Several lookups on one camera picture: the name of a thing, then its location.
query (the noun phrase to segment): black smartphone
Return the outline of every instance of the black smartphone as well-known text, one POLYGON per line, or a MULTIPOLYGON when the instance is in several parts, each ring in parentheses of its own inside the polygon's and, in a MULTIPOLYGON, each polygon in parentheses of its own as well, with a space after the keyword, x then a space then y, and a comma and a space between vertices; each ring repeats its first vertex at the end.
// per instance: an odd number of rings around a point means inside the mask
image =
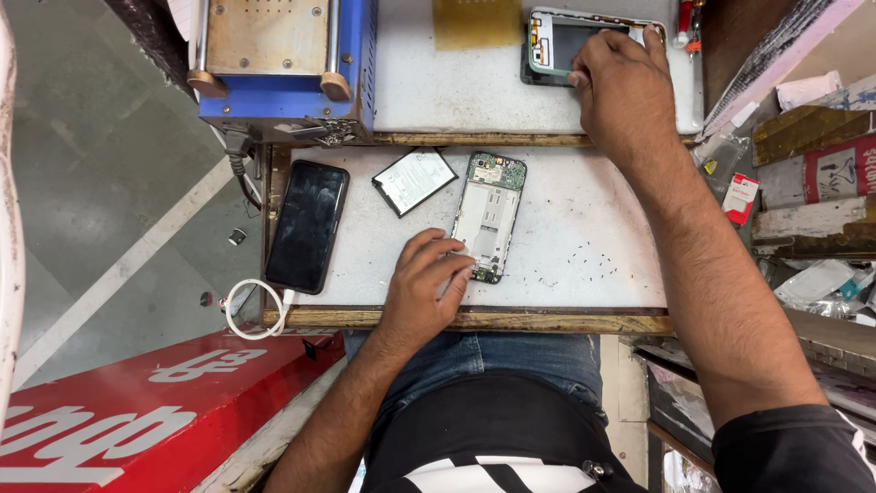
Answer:
POLYGON ((304 160, 292 163, 266 281, 309 295, 322 291, 348 183, 346 169, 304 160))

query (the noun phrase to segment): man's left arm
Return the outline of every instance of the man's left arm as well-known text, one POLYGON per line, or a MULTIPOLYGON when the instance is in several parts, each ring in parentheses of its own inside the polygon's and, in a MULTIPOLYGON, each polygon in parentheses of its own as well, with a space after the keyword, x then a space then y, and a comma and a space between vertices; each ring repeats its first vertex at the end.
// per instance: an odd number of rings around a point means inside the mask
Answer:
POLYGON ((380 324, 316 407, 280 458, 265 493, 348 490, 365 441, 392 380, 408 360, 453 321, 474 259, 444 231, 411 238, 392 276, 380 324), (442 296, 438 287, 450 279, 442 296))

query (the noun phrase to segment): metal heating plate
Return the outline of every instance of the metal heating plate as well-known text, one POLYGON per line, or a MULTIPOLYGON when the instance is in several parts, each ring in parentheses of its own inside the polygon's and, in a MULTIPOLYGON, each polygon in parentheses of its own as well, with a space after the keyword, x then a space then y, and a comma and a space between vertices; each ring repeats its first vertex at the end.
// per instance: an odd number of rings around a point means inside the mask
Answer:
POLYGON ((207 71, 320 75, 329 0, 209 0, 207 71))

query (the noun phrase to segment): white charging cable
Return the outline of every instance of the white charging cable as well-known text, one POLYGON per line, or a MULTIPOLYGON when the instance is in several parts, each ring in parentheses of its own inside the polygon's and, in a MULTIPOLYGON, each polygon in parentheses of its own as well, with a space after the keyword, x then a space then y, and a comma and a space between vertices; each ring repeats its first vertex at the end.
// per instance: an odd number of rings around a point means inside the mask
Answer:
POLYGON ((235 284, 234 288, 231 288, 231 292, 228 294, 228 306, 225 307, 225 319, 228 321, 228 327, 230 327, 235 334, 249 340, 264 339, 269 335, 278 336, 283 333, 283 328, 286 326, 286 314, 289 312, 289 307, 292 306, 294 295, 295 291, 292 291, 291 289, 283 289, 283 301, 280 302, 277 291, 275 291, 274 288, 272 288, 271 286, 268 286, 266 283, 259 281, 259 279, 244 279, 241 282, 235 284), (237 325, 234 325, 234 320, 231 319, 231 300, 234 299, 234 294, 237 293, 237 290, 246 284, 258 284, 262 288, 267 289, 268 293, 270 293, 271 296, 274 298, 274 301, 277 302, 277 306, 279 307, 279 320, 277 320, 277 323, 274 324, 274 326, 268 329, 266 332, 261 332, 260 334, 256 335, 243 333, 240 329, 237 328, 237 325))

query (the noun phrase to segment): blue jeans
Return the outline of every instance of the blue jeans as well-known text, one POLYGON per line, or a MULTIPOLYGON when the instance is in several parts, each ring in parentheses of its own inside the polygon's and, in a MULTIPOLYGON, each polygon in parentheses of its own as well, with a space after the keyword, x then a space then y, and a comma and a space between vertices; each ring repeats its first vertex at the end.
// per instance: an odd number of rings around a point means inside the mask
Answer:
MULTIPOLYGON (((351 361, 371 331, 343 331, 351 361)), ((441 332, 395 377, 380 405, 375 429, 410 403, 458 377, 492 369, 537 375, 594 407, 604 425, 599 336, 509 332, 441 332)))

